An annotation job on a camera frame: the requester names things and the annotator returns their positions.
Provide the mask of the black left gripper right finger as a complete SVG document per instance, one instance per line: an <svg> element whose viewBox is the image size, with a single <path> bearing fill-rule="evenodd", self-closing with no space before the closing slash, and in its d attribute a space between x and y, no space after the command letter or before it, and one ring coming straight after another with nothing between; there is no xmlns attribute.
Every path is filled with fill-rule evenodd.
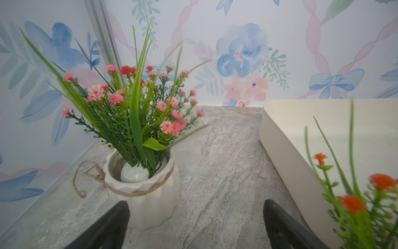
<svg viewBox="0 0 398 249"><path fill-rule="evenodd" d="M327 246L312 232L298 223L275 201L264 202L263 218L273 249L326 249Z"/></svg>

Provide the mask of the pink gypsophila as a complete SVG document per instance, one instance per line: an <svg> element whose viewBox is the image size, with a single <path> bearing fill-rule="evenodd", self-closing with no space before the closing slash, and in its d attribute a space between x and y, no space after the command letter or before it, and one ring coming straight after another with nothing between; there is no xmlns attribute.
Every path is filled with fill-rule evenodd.
<svg viewBox="0 0 398 249"><path fill-rule="evenodd" d="M27 45L56 76L57 90L73 105L62 117L74 119L113 151L103 166L86 175L108 189L111 200L126 201L128 225L141 230L170 218L180 201L181 183L175 146L200 131L196 92L184 93L188 70L166 64L165 71L146 64L152 43L148 30L135 66L109 65L110 80L83 87L72 73L61 74L30 39Z"/></svg>

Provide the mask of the orange gypsophila pot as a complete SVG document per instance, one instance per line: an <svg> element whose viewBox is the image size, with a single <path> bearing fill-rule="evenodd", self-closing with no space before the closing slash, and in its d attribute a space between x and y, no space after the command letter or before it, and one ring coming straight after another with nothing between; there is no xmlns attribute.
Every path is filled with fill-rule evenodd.
<svg viewBox="0 0 398 249"><path fill-rule="evenodd" d="M369 176L362 192L354 166L354 101L350 102L349 164L352 184L348 183L339 162L326 164L324 153L311 154L308 129L304 130L305 148L310 165L332 204L330 218L337 223L333 230L341 239L342 249L396 249L398 247L398 181L389 175Z"/></svg>

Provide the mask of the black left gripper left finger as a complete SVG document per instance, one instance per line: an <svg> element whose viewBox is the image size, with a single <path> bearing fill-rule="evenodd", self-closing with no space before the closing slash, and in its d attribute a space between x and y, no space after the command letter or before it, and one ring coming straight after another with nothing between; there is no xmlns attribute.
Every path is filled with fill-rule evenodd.
<svg viewBox="0 0 398 249"><path fill-rule="evenodd" d="M68 249L120 249L123 246L130 211L119 201L91 227L71 242Z"/></svg>

